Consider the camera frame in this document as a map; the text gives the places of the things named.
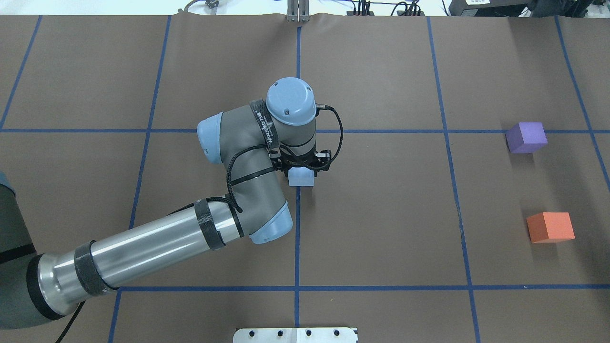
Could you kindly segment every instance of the table surface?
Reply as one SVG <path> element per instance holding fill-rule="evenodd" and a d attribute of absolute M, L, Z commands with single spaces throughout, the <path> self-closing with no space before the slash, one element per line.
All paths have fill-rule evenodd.
<path fill-rule="evenodd" d="M 295 222 L 88 300 L 64 342 L 230 342 L 358 327 L 361 342 L 610 341 L 609 20 L 284 15 L 0 17 L 0 168 L 39 252 L 226 193 L 197 123 L 298 76 L 343 150 Z M 366 32 L 363 37 L 358 32 Z M 548 145 L 504 134 L 541 121 Z M 337 125 L 321 115 L 319 150 Z M 533 245 L 525 218 L 569 212 Z M 62 319 L 3 331 L 53 341 Z"/>

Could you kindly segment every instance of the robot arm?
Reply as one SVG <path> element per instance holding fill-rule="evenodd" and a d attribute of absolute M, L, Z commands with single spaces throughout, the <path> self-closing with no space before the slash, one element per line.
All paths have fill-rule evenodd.
<path fill-rule="evenodd" d="M 15 193 L 0 173 L 0 328 L 57 320 L 88 298 L 245 235 L 262 244 L 288 233 L 292 217 L 273 172 L 302 165 L 328 169 L 330 153 L 315 150 L 318 108 L 330 107 L 317 106 L 304 81 L 284 78 L 271 86 L 266 101 L 202 121 L 197 131 L 204 153 L 227 169 L 226 196 L 198 200 L 63 255 L 36 255 Z M 278 148 L 290 153 L 272 161 Z"/>

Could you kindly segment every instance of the metal bracket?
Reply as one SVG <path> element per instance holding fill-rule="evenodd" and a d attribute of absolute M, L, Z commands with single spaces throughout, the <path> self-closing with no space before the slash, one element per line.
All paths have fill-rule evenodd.
<path fill-rule="evenodd" d="M 357 343 L 357 328 L 239 329 L 233 343 Z"/>
<path fill-rule="evenodd" d="M 309 21 L 309 0 L 288 0 L 288 21 L 306 23 Z"/>

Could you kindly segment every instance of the black strap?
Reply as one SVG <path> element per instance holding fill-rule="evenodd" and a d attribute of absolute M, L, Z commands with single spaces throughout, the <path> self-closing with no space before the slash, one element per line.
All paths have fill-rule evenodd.
<path fill-rule="evenodd" d="M 53 311 L 53 309 L 46 303 L 45 297 L 42 295 L 42 291 L 40 290 L 40 285 L 38 283 L 38 262 L 42 255 L 38 255 L 30 260 L 30 263 L 27 265 L 26 271 L 26 283 L 27 283 L 27 292 L 30 295 L 30 299 L 32 303 L 36 307 L 36 309 L 42 314 L 45 318 L 50 320 L 57 320 L 64 318 L 61 314 Z"/>
<path fill-rule="evenodd" d="M 263 139 L 267 144 L 267 148 L 275 149 L 279 148 L 279 136 L 277 130 L 275 130 L 275 124 L 273 123 L 273 117 L 269 110 L 267 109 L 267 105 L 265 105 L 265 101 L 252 100 L 250 101 L 250 108 L 252 109 L 252 113 L 256 118 L 256 122 L 260 126 L 260 130 L 263 133 Z"/>
<path fill-rule="evenodd" d="M 229 209 L 231 210 L 231 214 L 233 215 L 233 221 L 235 221 L 235 226 L 237 226 L 237 232 L 239 232 L 239 237 L 243 237 L 243 229 L 242 229 L 242 224 L 239 222 L 239 217 L 237 216 L 237 211 L 235 210 L 235 207 L 229 205 Z"/>
<path fill-rule="evenodd" d="M 255 172 L 255 173 L 248 174 L 246 176 L 242 176 L 241 178 L 235 179 L 235 180 L 231 181 L 230 183 L 231 183 L 232 186 L 235 186 L 235 185 L 240 184 L 242 182 L 246 182 L 247 180 L 252 180 L 254 178 L 258 178 L 259 176 L 263 176 L 264 174 L 275 172 L 275 170 L 276 169 L 274 167 L 269 167 L 267 169 L 259 170 L 259 171 Z"/>
<path fill-rule="evenodd" d="M 197 222 L 199 228 L 203 233 L 203 237 L 206 239 L 207 246 L 211 250 L 218 250 L 224 246 L 224 242 L 220 233 L 216 230 L 214 225 L 214 219 L 212 218 L 212 212 L 210 212 L 210 206 L 207 204 L 207 200 L 201 199 L 194 203 L 195 214 L 197 216 Z"/>
<path fill-rule="evenodd" d="M 0 264 L 21 258 L 23 256 L 27 256 L 29 254 L 36 254 L 34 244 L 30 243 L 14 249 L 3 251 L 0 253 Z"/>
<path fill-rule="evenodd" d="M 95 241 L 85 243 L 74 250 L 74 269 L 76 276 L 81 282 L 82 288 L 92 296 L 104 295 L 118 288 L 108 286 L 99 275 L 98 269 L 93 263 L 91 255 L 91 244 Z"/>

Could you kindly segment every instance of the orange cube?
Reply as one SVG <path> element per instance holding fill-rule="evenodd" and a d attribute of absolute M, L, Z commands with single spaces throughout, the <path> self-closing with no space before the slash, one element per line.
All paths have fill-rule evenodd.
<path fill-rule="evenodd" d="M 543 212 L 528 217 L 532 243 L 557 243 L 574 239 L 574 229 L 567 212 Z"/>

